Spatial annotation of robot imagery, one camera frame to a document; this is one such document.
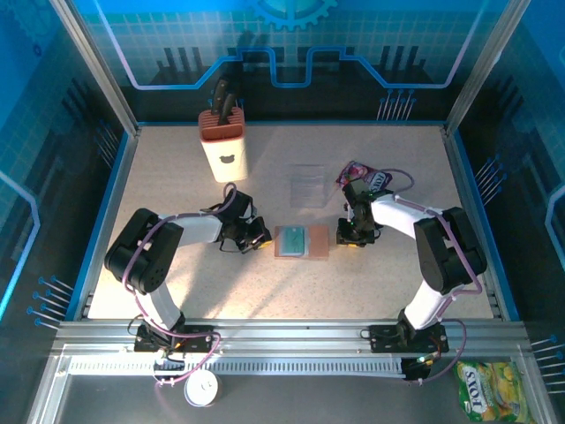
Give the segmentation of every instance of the black knife handle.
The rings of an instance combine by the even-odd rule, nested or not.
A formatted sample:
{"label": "black knife handle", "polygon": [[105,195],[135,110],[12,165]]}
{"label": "black knife handle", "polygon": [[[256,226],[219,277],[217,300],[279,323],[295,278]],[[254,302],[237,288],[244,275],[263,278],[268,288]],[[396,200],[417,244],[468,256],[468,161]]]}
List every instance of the black knife handle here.
{"label": "black knife handle", "polygon": [[218,119],[218,125],[227,125],[230,123],[228,116],[231,115],[231,109],[236,105],[237,93],[228,93],[226,100],[223,102],[222,113]]}
{"label": "black knife handle", "polygon": [[219,115],[222,108],[223,98],[228,89],[228,80],[220,78],[215,85],[214,97],[212,98],[212,115]]}

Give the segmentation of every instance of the yellow snack bag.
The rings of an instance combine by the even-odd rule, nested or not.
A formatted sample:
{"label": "yellow snack bag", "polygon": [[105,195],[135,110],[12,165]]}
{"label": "yellow snack bag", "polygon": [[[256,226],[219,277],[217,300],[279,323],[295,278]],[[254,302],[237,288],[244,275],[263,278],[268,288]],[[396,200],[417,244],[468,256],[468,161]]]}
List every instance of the yellow snack bag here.
{"label": "yellow snack bag", "polygon": [[459,380],[459,403],[469,420],[535,424],[516,364],[461,360],[454,370]]}

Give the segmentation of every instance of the snack bag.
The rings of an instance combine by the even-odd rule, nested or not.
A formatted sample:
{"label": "snack bag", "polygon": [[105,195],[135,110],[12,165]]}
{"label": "snack bag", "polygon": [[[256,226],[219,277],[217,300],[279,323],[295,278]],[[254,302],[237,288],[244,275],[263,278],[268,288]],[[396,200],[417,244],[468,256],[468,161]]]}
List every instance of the snack bag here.
{"label": "snack bag", "polygon": [[535,424],[520,373],[513,362],[459,361],[455,372],[459,380],[459,403],[469,420]]}
{"label": "snack bag", "polygon": [[354,179],[360,178],[367,183],[372,191],[378,192],[388,186],[388,183],[392,180],[392,175],[362,163],[351,161],[342,169],[335,182],[339,184],[340,188],[343,188]]}

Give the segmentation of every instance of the speckled table surface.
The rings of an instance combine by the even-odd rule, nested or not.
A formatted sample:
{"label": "speckled table surface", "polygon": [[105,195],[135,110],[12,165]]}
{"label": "speckled table surface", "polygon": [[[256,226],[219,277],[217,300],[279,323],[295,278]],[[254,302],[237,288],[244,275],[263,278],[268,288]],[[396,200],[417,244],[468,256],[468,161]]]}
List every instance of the speckled table surface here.
{"label": "speckled table surface", "polygon": [[[349,160],[410,172],[417,183],[403,197],[434,206],[460,205],[438,127],[323,125],[247,128],[251,174],[238,181],[250,194],[267,227],[326,224],[327,261],[280,260],[274,246],[246,255],[223,254],[217,244],[177,251],[167,284],[191,318],[379,319],[396,318],[421,284],[414,241],[385,229],[373,246],[335,245],[344,198],[332,184]],[[323,165],[327,202],[323,208],[290,204],[292,165]],[[395,176],[391,188],[405,180]],[[197,211],[222,199],[199,142],[197,127],[146,127],[139,139],[111,241],[137,208],[159,214]],[[486,295],[465,296],[446,317],[490,318]],[[103,269],[90,318],[132,318],[131,295]]]}

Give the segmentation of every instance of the gear graphic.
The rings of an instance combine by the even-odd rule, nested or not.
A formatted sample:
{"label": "gear graphic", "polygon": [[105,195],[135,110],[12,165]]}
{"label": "gear graphic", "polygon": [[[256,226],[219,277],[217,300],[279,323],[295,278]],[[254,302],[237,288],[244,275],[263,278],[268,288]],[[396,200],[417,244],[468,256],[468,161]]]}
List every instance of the gear graphic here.
{"label": "gear graphic", "polygon": [[316,25],[320,17],[327,17],[330,7],[337,6],[337,0],[248,0],[248,4],[265,25],[294,31],[297,27],[306,29],[307,24]]}
{"label": "gear graphic", "polygon": [[47,35],[53,25],[49,0],[0,0],[0,11],[9,10],[21,29],[34,42]]}

